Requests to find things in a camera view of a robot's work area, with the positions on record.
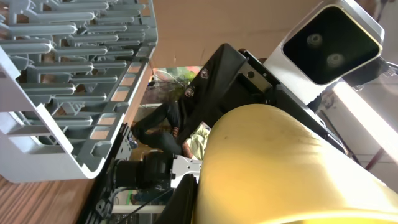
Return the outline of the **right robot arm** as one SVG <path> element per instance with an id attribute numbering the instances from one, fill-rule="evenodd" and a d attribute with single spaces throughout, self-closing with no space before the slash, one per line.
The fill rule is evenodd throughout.
<path id="1" fill-rule="evenodd" d="M 397 190 L 397 65 L 379 57 L 322 93 L 319 115 L 350 158 Z"/>

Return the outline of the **yellow plastic cup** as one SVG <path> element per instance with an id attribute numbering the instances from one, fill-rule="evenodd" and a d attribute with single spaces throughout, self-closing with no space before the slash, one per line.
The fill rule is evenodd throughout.
<path id="1" fill-rule="evenodd" d="M 206 145 L 193 223 L 396 223 L 397 194 L 286 112 L 245 105 Z"/>

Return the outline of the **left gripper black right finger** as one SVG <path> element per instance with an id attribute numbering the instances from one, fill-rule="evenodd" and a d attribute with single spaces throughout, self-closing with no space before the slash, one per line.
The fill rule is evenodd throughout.
<path id="1" fill-rule="evenodd" d="M 181 127 L 177 143 L 182 144 L 193 133 L 199 124 L 204 122 L 212 127 L 223 115 L 217 108 L 223 96 L 231 88 L 239 69 L 246 58 L 229 44 L 222 44 L 192 80 L 187 90 L 192 96 L 183 93 L 178 99 Z"/>

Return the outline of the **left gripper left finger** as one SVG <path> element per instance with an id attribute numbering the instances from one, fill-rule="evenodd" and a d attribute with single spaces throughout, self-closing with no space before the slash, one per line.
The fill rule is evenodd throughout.
<path id="1" fill-rule="evenodd" d="M 191 224 L 198 183 L 193 174 L 185 174 L 155 224 Z"/>

